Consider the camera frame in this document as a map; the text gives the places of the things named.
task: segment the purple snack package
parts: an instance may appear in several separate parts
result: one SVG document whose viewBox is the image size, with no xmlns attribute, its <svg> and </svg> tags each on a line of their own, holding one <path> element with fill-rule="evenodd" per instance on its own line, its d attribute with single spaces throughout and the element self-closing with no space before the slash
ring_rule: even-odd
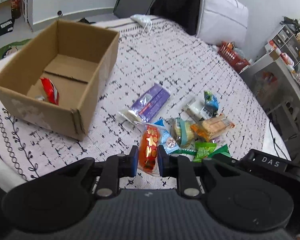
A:
<svg viewBox="0 0 300 240">
<path fill-rule="evenodd" d="M 155 83 L 130 107 L 130 112 L 139 116 L 143 122 L 150 122 L 167 102 L 170 93 L 161 85 Z"/>
</svg>

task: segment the open brown box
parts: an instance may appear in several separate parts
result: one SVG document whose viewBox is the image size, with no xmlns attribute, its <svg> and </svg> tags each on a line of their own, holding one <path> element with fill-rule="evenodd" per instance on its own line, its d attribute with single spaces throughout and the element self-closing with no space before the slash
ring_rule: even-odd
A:
<svg viewBox="0 0 300 240">
<path fill-rule="evenodd" d="M 0 72 L 0 101 L 21 119 L 82 140 L 116 62 L 119 33 L 56 21 L 30 41 Z M 59 105 L 45 96 L 40 77 L 51 79 Z"/>
</svg>

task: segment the red snack packet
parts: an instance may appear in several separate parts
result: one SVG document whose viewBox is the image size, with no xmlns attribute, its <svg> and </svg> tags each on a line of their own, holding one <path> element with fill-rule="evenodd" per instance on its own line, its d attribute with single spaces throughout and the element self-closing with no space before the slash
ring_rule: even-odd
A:
<svg viewBox="0 0 300 240">
<path fill-rule="evenodd" d="M 40 78 L 50 103 L 59 105 L 59 93 L 49 78 Z"/>
</svg>

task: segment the metal screw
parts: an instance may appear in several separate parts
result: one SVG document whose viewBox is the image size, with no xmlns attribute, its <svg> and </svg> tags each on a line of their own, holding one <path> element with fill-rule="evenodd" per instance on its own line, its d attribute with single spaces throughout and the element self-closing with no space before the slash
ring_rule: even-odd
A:
<svg viewBox="0 0 300 240">
<path fill-rule="evenodd" d="M 199 195 L 200 191 L 197 188 L 189 187 L 186 188 L 183 193 L 189 197 L 195 197 Z"/>
<path fill-rule="evenodd" d="M 109 188 L 101 188 L 97 190 L 97 195 L 100 197 L 109 197 L 112 194 L 112 190 Z"/>
</svg>

